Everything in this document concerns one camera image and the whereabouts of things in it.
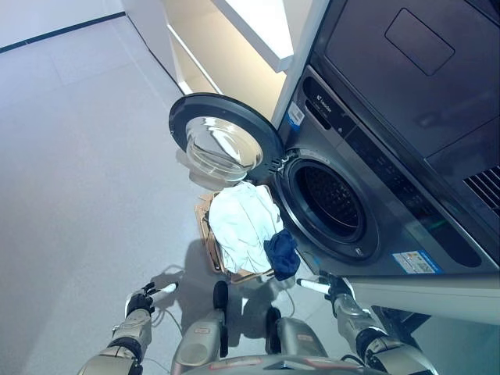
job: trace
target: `baseboard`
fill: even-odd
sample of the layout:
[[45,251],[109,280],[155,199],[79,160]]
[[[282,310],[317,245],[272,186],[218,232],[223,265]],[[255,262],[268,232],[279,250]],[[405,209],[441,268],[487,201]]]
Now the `baseboard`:
[[118,12],[118,13],[110,14],[109,16],[96,18],[95,20],[90,20],[90,21],[78,23],[78,24],[73,25],[73,26],[64,27],[62,29],[51,31],[50,33],[47,33],[47,34],[38,35],[37,37],[31,37],[31,38],[26,39],[24,41],[18,41],[17,43],[14,43],[13,45],[6,45],[5,47],[1,47],[0,53],[10,51],[11,49],[14,49],[14,48],[22,47],[23,45],[28,45],[30,43],[34,43],[35,41],[43,41],[44,39],[51,38],[51,37],[54,37],[56,35],[65,34],[65,33],[68,33],[70,31],[73,31],[73,30],[81,29],[82,27],[95,25],[96,23],[101,23],[101,22],[113,20],[115,18],[119,18],[119,17],[123,17],[123,16],[125,16],[125,12]]

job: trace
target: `front-loading washing machine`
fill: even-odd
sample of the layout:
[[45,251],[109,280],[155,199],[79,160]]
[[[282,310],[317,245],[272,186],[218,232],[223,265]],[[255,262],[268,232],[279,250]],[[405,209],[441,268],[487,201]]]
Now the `front-loading washing machine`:
[[244,103],[203,93],[174,103],[169,124],[198,171],[271,186],[317,273],[498,272],[310,66],[278,131]]

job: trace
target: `white cloth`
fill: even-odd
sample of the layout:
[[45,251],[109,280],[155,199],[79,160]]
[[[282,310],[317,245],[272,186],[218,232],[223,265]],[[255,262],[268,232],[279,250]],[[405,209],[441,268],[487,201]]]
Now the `white cloth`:
[[229,271],[260,273],[271,268],[264,241],[283,230],[283,221],[265,187],[241,182],[223,189],[212,201],[209,224]]

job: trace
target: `laundry basket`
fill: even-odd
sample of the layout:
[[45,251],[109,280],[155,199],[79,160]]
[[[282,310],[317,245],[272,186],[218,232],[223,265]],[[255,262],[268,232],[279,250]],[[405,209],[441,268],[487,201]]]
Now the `laundry basket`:
[[230,278],[232,284],[240,284],[245,281],[255,279],[257,277],[272,277],[274,275],[273,269],[269,269],[262,273],[251,273],[246,270],[240,270],[238,273],[232,273],[224,267],[223,257],[220,253],[220,247],[217,243],[216,237],[212,232],[209,225],[209,210],[212,200],[219,194],[219,192],[213,192],[210,194],[203,194],[200,196],[202,200],[199,204],[195,206],[196,220],[198,221],[198,227],[200,230],[200,235],[202,236],[203,243],[205,244],[205,249],[209,257],[209,265],[213,272],[223,273]]

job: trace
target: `wall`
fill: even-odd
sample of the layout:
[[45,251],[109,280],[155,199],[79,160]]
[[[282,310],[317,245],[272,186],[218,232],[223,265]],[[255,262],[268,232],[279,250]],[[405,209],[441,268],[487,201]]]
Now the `wall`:
[[122,11],[120,0],[0,0],[0,47]]

